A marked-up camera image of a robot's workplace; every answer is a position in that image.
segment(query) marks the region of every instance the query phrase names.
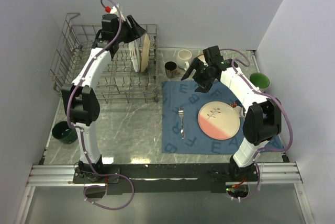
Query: plate with leaf design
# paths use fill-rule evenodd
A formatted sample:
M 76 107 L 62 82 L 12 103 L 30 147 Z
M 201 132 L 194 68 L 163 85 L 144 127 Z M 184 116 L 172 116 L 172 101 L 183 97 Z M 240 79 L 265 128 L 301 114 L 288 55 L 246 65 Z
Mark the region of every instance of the plate with leaf design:
M 223 102 L 210 102 L 204 105 L 198 114 L 201 130 L 217 140 L 232 138 L 240 128 L 238 113 Z

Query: dish rack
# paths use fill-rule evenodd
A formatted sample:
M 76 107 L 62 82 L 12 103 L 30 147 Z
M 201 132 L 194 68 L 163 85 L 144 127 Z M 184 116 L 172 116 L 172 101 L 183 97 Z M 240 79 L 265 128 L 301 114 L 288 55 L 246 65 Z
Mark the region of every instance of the dish rack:
M 83 69 L 90 56 L 91 46 L 101 25 L 75 25 L 74 18 L 80 13 L 68 13 L 62 27 L 49 76 L 54 82 L 53 89 L 61 96 L 61 88 L 71 83 Z M 157 26 L 141 24 L 150 37 L 149 65 L 145 72 L 135 72 L 130 59 L 128 44 L 121 43 L 113 60 L 103 71 L 95 95 L 98 100 L 108 103 L 114 99 L 144 99 L 156 101 L 157 97 Z M 138 40 L 142 53 L 144 36 Z

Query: white mug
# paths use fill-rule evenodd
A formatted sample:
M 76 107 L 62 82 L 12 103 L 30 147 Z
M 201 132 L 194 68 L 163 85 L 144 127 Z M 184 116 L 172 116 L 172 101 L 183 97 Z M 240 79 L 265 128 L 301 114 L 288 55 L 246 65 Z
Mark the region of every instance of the white mug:
M 176 63 L 179 68 L 187 71 L 192 62 L 192 53 L 189 50 L 181 50 L 178 52 Z

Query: fork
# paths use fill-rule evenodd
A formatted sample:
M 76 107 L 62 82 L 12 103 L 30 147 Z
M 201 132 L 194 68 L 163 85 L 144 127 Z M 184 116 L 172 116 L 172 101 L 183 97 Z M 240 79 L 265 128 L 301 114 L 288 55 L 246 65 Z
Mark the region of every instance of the fork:
M 182 134 L 182 139 L 185 138 L 185 130 L 184 130 L 184 121 L 183 121 L 183 117 L 184 117 L 184 108 L 183 106 L 179 107 L 179 116 L 180 116 L 180 119 L 182 120 L 182 129 L 181 129 L 181 134 Z

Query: red cap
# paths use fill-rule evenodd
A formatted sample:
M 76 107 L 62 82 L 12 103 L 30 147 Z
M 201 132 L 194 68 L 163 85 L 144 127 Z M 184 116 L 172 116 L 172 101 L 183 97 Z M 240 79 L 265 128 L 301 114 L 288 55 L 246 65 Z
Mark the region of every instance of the red cap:
M 106 7 L 105 7 L 105 11 L 106 11 L 107 13 L 109 13 L 109 12 L 111 11 L 111 8 L 108 7 L 108 6 L 106 6 Z

